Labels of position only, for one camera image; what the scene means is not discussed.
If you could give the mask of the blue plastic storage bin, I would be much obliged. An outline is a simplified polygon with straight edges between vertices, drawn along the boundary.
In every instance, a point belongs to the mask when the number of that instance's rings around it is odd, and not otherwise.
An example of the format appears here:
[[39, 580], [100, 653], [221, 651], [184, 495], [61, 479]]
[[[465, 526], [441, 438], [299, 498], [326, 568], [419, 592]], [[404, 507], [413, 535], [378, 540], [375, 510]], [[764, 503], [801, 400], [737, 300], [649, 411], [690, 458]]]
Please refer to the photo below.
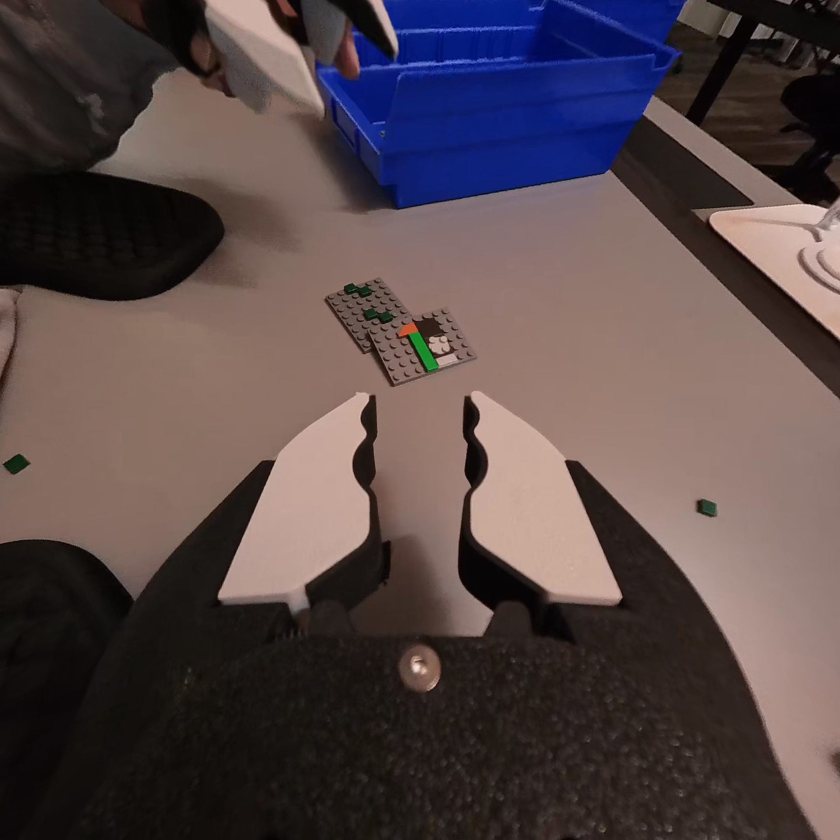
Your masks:
[[677, 53], [319, 68], [328, 117], [397, 208], [608, 171]]
[[385, 2], [398, 40], [396, 59], [387, 59], [356, 36], [366, 67], [434, 65], [528, 58], [542, 25], [561, 35], [581, 21], [603, 19], [663, 44], [685, 2], [679, 1], [395, 1]]

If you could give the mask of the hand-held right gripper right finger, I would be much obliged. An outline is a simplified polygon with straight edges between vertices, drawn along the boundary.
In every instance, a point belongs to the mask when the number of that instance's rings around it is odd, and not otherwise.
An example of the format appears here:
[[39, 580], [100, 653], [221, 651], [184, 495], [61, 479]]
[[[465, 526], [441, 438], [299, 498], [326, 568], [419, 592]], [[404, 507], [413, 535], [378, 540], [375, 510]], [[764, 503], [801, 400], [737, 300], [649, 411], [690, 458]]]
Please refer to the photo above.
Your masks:
[[534, 427], [486, 393], [465, 397], [468, 489], [458, 577], [495, 610], [524, 604], [617, 607], [623, 599], [567, 459]]

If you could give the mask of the white stand base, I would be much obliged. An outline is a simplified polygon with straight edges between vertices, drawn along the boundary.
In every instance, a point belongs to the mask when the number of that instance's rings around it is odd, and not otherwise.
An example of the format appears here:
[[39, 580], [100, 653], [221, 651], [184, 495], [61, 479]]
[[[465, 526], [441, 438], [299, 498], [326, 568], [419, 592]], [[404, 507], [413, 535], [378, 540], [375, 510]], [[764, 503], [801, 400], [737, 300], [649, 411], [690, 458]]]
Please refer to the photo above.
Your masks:
[[720, 210], [712, 230], [839, 338], [839, 202]]

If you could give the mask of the person's left hand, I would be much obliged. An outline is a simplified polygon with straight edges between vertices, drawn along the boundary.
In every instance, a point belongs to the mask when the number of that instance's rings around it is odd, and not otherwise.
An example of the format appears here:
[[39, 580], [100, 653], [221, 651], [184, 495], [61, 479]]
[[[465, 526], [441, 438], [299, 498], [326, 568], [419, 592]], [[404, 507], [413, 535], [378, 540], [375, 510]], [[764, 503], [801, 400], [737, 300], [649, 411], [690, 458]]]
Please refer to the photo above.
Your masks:
[[354, 44], [352, 23], [345, 14], [330, 2], [316, 2], [317, 8], [329, 9], [333, 20], [327, 23], [327, 31], [307, 29], [301, 17], [303, 2], [266, 1], [272, 17], [302, 46], [309, 46], [321, 63], [334, 67], [345, 78], [356, 79], [361, 67]]

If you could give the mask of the brown-edged white table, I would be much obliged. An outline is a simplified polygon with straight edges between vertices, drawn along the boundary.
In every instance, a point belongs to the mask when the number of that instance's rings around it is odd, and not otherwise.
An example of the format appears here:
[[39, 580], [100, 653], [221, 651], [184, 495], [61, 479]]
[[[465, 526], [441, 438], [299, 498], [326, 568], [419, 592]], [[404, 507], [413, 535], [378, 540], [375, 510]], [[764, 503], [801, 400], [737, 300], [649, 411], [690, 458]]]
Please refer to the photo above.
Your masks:
[[838, 2], [827, 5], [811, 2], [812, 11], [806, 9], [807, 2], [711, 1], [710, 4], [737, 14], [740, 20], [686, 113], [686, 119], [696, 126], [703, 123], [759, 26], [766, 25], [807, 45], [838, 54]]

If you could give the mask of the grey lego baseplate build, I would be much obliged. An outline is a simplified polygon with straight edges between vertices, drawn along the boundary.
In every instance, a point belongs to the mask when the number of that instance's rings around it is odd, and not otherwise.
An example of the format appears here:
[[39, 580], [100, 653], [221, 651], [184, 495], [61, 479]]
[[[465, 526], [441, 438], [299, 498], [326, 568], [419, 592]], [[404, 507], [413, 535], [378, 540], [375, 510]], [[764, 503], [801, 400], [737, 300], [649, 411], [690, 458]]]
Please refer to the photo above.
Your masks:
[[393, 386], [478, 358], [449, 308], [413, 314], [382, 278], [346, 283], [324, 300], [358, 349], [378, 361]]

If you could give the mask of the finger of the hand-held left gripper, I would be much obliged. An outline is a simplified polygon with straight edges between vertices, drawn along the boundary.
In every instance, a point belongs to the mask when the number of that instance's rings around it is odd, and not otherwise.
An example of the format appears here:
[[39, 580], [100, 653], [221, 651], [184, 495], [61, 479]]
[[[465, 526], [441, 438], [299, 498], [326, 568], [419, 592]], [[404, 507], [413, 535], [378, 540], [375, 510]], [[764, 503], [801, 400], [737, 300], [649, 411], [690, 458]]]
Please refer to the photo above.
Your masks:
[[264, 1], [206, 1], [205, 20], [237, 100], [262, 114], [276, 98], [323, 119], [326, 108], [298, 42]]
[[345, 1], [344, 13], [355, 29], [387, 59], [397, 58], [397, 36], [383, 1]]

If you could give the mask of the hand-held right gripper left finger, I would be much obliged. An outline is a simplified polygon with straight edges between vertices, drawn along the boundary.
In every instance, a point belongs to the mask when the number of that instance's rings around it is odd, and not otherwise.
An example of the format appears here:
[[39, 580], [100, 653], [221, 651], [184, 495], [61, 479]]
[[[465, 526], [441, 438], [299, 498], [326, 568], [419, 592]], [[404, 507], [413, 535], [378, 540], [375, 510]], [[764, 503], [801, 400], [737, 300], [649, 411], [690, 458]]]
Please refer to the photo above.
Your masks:
[[375, 396], [358, 392], [278, 454], [217, 598], [284, 603], [292, 615], [334, 601], [351, 610], [386, 578], [375, 477]]

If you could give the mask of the black office chair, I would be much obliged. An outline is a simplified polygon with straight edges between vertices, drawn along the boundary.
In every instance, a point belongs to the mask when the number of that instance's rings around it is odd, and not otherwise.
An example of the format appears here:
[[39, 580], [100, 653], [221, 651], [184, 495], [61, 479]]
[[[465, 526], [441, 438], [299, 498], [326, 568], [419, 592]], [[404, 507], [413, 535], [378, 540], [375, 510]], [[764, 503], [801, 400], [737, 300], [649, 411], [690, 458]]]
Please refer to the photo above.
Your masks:
[[793, 116], [791, 130], [813, 139], [812, 146], [780, 175], [778, 183], [804, 203], [817, 204], [838, 197], [827, 168], [839, 153], [839, 76], [822, 73], [793, 80], [781, 102]]

